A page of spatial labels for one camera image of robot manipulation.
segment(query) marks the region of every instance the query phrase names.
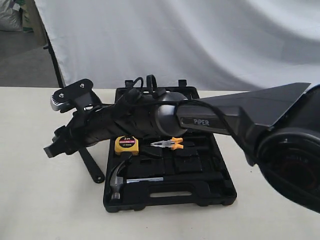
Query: yellow tape measure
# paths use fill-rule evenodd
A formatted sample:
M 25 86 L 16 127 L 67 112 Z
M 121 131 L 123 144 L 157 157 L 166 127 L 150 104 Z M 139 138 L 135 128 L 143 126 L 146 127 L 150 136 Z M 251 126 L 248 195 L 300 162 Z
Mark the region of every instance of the yellow tape measure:
M 114 152 L 120 155 L 122 152 L 131 152 L 136 156 L 139 154 L 139 142 L 134 136 L 120 136 L 115 140 Z

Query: white table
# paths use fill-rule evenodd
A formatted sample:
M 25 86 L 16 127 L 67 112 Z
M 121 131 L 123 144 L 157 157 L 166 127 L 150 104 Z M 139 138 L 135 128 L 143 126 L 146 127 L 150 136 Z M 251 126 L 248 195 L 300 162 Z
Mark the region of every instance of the white table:
M 150 206 L 106 212 L 104 184 L 78 153 L 47 158 L 43 147 L 71 112 L 50 107 L 53 88 L 0 87 L 1 240 L 302 240 L 320 239 L 320 214 L 290 202 L 250 167 L 228 136 L 217 141 L 238 193 L 230 206 Z M 104 103 L 114 90 L 97 89 Z M 201 91 L 201 97 L 227 92 Z M 89 149 L 106 168 L 108 141 Z

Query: black tool case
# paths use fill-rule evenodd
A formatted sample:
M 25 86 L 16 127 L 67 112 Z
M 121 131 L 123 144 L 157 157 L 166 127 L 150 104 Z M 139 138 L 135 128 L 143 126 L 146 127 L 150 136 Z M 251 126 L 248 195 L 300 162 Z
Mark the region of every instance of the black tool case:
M 180 92 L 188 99 L 198 99 L 196 88 L 186 85 L 185 80 L 179 80 L 179 86 L 165 89 Z M 118 88 L 115 100 L 127 89 Z M 152 142 L 169 140 L 170 137 L 138 139 L 139 155 L 132 156 L 130 163 L 119 172 L 119 176 L 124 179 L 163 176 L 181 178 L 179 181 L 140 181 L 124 184 L 120 191 L 120 201 L 116 202 L 111 200 L 109 181 L 113 170 L 123 159 L 115 154 L 115 139 L 111 139 L 103 195 L 105 209 L 115 213 L 120 210 L 138 211 L 146 206 L 171 204 L 194 203 L 202 207 L 231 205 L 237 198 L 237 192 L 213 134 L 189 130 L 182 137 L 182 144 L 186 147 L 176 150 L 150 146 Z M 203 179 L 193 179 L 195 175 L 203 176 Z

